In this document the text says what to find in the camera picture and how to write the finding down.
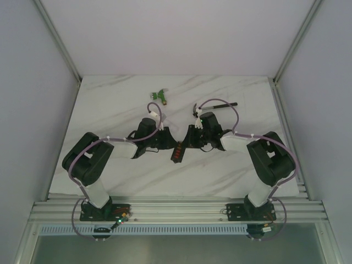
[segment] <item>gray wall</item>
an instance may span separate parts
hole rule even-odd
[[[352,259],[352,1],[325,0],[280,84],[306,180]]]
[[[30,0],[0,1],[0,263],[50,180],[75,80]]]
[[[314,0],[42,0],[82,75],[274,76]]]

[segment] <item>ventilation grille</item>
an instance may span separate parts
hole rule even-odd
[[[78,224],[79,233],[94,234],[94,228],[110,225]],[[246,224],[125,224],[110,235],[247,235]],[[75,235],[70,224],[44,224],[40,235]]]

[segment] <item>black cable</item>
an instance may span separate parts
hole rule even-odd
[[[212,151],[214,148],[212,147],[211,150],[208,150],[208,151],[205,151],[204,149],[200,148],[201,151],[205,152],[205,153],[208,153],[210,151]]]
[[[128,135],[127,139],[131,138],[131,136],[132,136],[134,133],[136,133],[136,132],[137,132],[137,130],[133,130],[133,131]]]
[[[154,152],[154,153],[158,153],[158,152],[159,152],[159,150],[158,150],[158,151],[154,151],[154,150],[146,150],[145,152]]]
[[[226,209],[226,208],[221,209],[220,213],[222,213],[223,215],[226,215],[226,216],[227,216],[227,209]]]

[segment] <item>white marble table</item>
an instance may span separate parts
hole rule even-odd
[[[168,88],[162,111],[173,137],[182,141],[194,124],[192,107],[209,98],[237,102],[237,131],[265,134],[283,132],[268,79],[262,76],[85,76],[80,88],[51,193],[81,194],[61,167],[63,157],[88,131],[100,137],[126,137],[147,117],[150,93]],[[213,111],[223,129],[231,128],[235,114],[230,108]],[[101,176],[110,195],[116,196],[217,196],[244,197],[257,179],[246,151],[203,153],[187,149],[182,163],[174,164],[172,150],[148,152],[138,159],[114,158],[112,153]],[[296,181],[280,188],[276,196],[295,196]]]

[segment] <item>mounting plate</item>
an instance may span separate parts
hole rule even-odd
[[[116,210],[121,208],[127,208],[124,211],[114,213]],[[81,206],[81,215],[79,220],[82,222],[116,222],[118,219],[122,218],[124,212],[130,211],[130,205],[128,203],[113,203],[111,205],[111,210],[100,213],[100,209],[93,208],[89,203],[85,203]]]
[[[244,203],[228,203],[226,204],[227,218],[231,222],[243,221],[275,221],[276,214],[274,205],[268,203],[265,210],[262,210],[251,217],[244,208]]]

